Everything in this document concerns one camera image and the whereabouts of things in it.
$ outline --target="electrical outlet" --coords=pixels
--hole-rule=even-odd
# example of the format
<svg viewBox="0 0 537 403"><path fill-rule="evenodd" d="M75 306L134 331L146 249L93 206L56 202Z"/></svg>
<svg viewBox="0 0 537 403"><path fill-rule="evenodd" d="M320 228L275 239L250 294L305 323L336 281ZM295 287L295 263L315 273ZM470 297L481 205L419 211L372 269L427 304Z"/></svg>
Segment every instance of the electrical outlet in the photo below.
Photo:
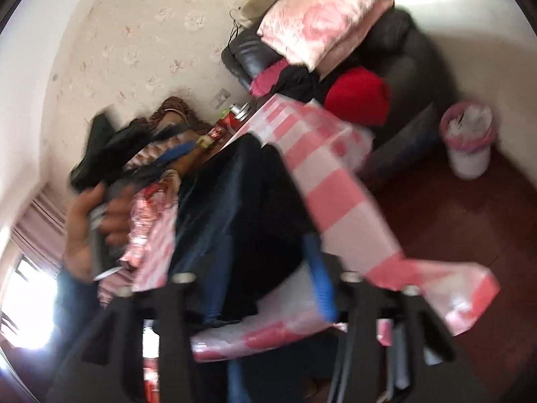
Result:
<svg viewBox="0 0 537 403"><path fill-rule="evenodd" d="M218 94L213 97L209 104L211 105L211 107L218 110L220 109L220 106L222 106L222 104L224 104L230 96L231 94L228 91L226 91L225 89L221 89L218 91Z"/></svg>

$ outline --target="white trash can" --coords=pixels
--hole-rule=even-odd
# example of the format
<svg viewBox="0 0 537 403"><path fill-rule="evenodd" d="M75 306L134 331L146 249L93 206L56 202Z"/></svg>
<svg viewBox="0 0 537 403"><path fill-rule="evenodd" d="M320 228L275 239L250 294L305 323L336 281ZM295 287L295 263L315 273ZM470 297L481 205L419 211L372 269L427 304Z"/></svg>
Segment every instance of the white trash can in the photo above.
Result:
<svg viewBox="0 0 537 403"><path fill-rule="evenodd" d="M496 128L488 107L469 101L454 104L440 121L440 135L457 177L472 180L487 170L490 146L496 140Z"/></svg>

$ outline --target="red wooden floor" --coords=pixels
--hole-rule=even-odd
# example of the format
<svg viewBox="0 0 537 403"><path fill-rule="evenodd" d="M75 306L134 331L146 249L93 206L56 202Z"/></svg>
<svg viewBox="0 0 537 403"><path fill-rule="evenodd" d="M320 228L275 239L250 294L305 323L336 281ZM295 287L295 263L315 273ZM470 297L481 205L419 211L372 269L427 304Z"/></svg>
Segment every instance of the red wooden floor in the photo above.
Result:
<svg viewBox="0 0 537 403"><path fill-rule="evenodd" d="M497 152L482 177L463 181L438 151L376 198L407 256L474 261L498 278L495 301L456 340L491 395L501 396L537 349L537 191Z"/></svg>

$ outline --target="floral wallpaper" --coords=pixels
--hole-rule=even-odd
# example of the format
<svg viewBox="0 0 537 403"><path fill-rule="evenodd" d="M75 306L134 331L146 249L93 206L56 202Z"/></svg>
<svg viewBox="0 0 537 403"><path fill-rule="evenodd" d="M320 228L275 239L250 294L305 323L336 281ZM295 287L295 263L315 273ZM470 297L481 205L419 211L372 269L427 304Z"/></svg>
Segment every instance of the floral wallpaper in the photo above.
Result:
<svg viewBox="0 0 537 403"><path fill-rule="evenodd" d="M91 118L103 108L112 106L127 123L175 94L214 122L219 113L209 103L221 88L231 94L226 104L248 100L220 60L233 27L229 12L247 1L91 0L87 16L71 20L72 50L53 68L47 95L55 95L44 111L53 115L44 140L59 195L68 198L66 178L83 156Z"/></svg>

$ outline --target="curtain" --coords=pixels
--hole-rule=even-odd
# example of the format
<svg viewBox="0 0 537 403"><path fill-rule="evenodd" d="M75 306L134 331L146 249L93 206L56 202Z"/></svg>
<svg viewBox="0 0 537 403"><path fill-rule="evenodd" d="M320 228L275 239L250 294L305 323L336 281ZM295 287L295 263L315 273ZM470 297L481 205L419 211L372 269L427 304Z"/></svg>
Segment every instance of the curtain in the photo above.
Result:
<svg viewBox="0 0 537 403"><path fill-rule="evenodd" d="M39 269L56 278L61 269L65 247L66 215L49 195L45 187L30 203L13 228L11 240ZM108 303L119 287L130 285L132 280L133 276L127 270L104 279L99 285L101 303Z"/></svg>

